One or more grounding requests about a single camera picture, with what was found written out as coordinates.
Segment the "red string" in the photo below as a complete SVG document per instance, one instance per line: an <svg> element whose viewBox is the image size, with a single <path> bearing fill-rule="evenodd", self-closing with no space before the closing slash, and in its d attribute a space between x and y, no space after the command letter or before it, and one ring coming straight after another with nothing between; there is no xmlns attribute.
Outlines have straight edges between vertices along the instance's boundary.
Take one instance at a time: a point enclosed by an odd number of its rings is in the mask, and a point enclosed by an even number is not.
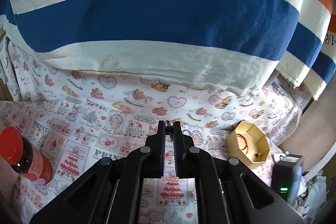
<svg viewBox="0 0 336 224"><path fill-rule="evenodd" d="M237 137L240 137L240 138L244 139L244 141L245 141L245 147L243 149L240 149L240 150L244 151L245 149L247 149L247 151L245 153L245 155L246 155L248 153L248 151L249 151L249 147L247 145L247 140L246 140L246 138L242 134L237 133L236 135L237 135Z"/></svg>

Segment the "silver rivet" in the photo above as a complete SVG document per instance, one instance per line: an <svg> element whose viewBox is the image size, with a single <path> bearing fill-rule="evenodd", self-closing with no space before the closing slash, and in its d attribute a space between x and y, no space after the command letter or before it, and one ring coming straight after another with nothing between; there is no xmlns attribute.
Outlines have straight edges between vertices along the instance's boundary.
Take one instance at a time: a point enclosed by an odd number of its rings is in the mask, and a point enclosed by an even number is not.
<svg viewBox="0 0 336 224"><path fill-rule="evenodd" d="M239 159L237 159L237 158L229 158L229 163L231 165L238 165L239 164Z"/></svg>
<svg viewBox="0 0 336 224"><path fill-rule="evenodd" d="M99 162L101 165L109 165L111 163L111 159L106 157L106 158L102 158Z"/></svg>
<svg viewBox="0 0 336 224"><path fill-rule="evenodd" d="M148 146L143 146L142 148L140 148L141 153L149 153L150 151L151 151L151 148Z"/></svg>
<svg viewBox="0 0 336 224"><path fill-rule="evenodd" d="M189 151L190 153L197 154L200 151L200 149L196 146L192 146L189 148Z"/></svg>

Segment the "yellow box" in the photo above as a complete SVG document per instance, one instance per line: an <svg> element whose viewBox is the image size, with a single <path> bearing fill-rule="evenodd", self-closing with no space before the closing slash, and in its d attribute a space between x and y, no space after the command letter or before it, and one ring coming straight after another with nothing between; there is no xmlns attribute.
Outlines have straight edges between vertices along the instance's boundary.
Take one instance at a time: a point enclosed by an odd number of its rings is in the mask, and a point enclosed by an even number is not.
<svg viewBox="0 0 336 224"><path fill-rule="evenodd" d="M264 164L269 154L266 135L253 123L242 121L226 138L229 157L235 157L249 169Z"/></svg>

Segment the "bottle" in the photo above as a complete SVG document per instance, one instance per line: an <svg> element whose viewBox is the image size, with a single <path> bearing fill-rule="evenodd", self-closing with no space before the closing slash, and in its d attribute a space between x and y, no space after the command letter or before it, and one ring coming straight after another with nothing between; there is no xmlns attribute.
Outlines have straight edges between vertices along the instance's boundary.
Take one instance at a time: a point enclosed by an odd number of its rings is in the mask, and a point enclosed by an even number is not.
<svg viewBox="0 0 336 224"><path fill-rule="evenodd" d="M51 180L50 161L14 127L5 128L0 134L0 156L15 172L37 184L47 184Z"/></svg>

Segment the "dark liquid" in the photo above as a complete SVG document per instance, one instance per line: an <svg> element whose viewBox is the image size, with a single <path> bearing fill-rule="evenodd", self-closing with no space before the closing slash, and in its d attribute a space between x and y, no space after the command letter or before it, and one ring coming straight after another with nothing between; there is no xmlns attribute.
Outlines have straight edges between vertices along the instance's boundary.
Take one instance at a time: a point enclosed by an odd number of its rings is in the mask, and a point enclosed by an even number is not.
<svg viewBox="0 0 336 224"><path fill-rule="evenodd" d="M11 165L11 167L18 174L27 174L33 161L33 148L30 142L25 137L21 136L21 138L23 141L22 157L17 164Z"/></svg>

